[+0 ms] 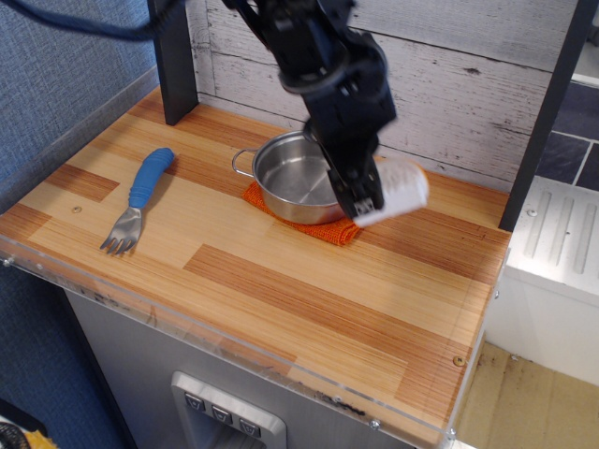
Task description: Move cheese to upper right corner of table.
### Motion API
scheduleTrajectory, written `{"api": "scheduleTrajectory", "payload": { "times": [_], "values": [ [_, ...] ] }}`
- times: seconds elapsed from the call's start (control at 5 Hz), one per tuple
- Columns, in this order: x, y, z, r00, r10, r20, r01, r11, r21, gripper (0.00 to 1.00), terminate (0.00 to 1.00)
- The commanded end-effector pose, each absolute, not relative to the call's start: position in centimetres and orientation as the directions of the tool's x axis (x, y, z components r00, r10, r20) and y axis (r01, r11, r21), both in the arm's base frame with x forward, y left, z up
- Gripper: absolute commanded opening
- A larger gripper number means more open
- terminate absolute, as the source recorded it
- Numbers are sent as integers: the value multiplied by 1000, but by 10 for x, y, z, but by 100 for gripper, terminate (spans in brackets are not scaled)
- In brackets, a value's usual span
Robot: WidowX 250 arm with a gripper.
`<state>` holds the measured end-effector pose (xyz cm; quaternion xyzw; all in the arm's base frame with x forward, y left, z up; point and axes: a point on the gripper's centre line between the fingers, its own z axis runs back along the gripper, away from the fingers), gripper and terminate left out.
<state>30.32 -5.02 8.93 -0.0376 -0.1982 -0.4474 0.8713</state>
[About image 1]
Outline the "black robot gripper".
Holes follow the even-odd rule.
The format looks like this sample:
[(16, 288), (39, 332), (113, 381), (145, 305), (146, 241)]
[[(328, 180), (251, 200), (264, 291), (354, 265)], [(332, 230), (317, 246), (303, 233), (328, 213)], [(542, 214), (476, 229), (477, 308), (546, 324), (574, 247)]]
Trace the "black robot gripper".
[(361, 219), (385, 205), (373, 153), (378, 133), (396, 119), (387, 58), (371, 35), (351, 35), (340, 77), (302, 96), (306, 124), (329, 159), (329, 181), (344, 215)]

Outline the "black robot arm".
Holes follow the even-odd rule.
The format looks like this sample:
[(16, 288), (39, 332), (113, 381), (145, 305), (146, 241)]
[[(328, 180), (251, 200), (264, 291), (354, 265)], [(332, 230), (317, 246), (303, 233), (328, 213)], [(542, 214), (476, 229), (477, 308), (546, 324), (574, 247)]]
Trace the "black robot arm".
[(303, 135), (329, 163), (344, 214), (357, 225), (389, 216), (373, 160), (381, 129), (396, 118), (387, 59), (369, 33), (348, 27), (352, 1), (228, 1), (274, 56), (283, 88), (309, 118)]

